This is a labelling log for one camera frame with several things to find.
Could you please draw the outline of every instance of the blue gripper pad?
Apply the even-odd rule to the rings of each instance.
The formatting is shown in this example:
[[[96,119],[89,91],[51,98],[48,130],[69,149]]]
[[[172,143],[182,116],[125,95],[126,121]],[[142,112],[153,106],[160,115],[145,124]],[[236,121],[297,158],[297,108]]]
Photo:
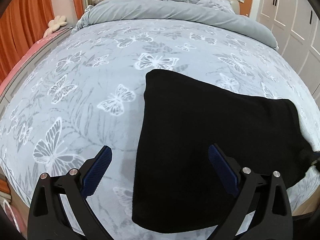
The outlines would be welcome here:
[[[80,193],[83,198],[94,194],[111,160],[112,150],[110,147],[106,147],[82,179]]]
[[[232,194],[236,198],[239,194],[238,177],[214,145],[209,146],[208,155],[209,161],[219,176],[226,192],[228,194]]]

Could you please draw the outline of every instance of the pink cushion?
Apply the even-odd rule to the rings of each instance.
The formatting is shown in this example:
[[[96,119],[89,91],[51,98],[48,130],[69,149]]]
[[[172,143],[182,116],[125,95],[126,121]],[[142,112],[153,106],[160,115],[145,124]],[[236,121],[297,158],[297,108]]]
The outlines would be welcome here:
[[[4,92],[7,85],[9,85],[10,81],[14,78],[14,76],[18,73],[20,68],[27,62],[29,58],[31,58],[39,49],[41,49],[44,45],[46,45],[50,40],[56,37],[60,32],[52,33],[47,37],[40,39],[32,47],[27,51],[27,53],[19,60],[19,62],[13,67],[8,76],[4,79],[4,81],[0,84],[0,95]]]

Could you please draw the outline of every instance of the flower-shaped cushion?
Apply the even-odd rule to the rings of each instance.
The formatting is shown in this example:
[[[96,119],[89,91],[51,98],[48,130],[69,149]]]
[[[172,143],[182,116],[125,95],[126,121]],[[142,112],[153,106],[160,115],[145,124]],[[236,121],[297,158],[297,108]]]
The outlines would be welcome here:
[[[44,35],[43,37],[45,38],[46,36],[48,36],[49,34],[57,31],[61,26],[65,26],[67,25],[67,22],[66,22],[67,18],[62,15],[62,16],[56,16],[53,20],[51,20],[49,23],[48,23],[48,29],[44,32]]]

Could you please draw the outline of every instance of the white wardrobe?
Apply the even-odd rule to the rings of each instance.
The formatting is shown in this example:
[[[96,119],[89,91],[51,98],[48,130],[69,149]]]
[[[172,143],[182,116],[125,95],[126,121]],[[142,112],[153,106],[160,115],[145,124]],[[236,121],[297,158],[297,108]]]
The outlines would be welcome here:
[[[320,22],[307,0],[261,0],[257,21],[276,37],[279,54],[320,107]]]

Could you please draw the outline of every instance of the bed sheet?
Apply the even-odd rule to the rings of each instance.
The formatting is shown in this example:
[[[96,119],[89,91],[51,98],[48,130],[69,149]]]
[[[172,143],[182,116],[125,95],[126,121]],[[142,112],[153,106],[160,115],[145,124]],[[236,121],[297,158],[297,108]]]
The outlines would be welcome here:
[[[274,49],[228,30],[181,20],[95,24],[70,36],[36,67],[0,121],[0,165],[27,205],[41,173],[66,174],[108,145],[112,163],[87,201],[115,240],[209,236],[214,228],[166,235],[131,220],[145,74],[154,68],[235,93],[290,99],[297,107],[302,134],[314,150],[320,150],[318,107]],[[288,189],[292,209],[315,191],[319,181],[317,171],[310,168]],[[66,198],[63,201],[72,226],[80,232]],[[251,217],[245,218],[240,232]]]

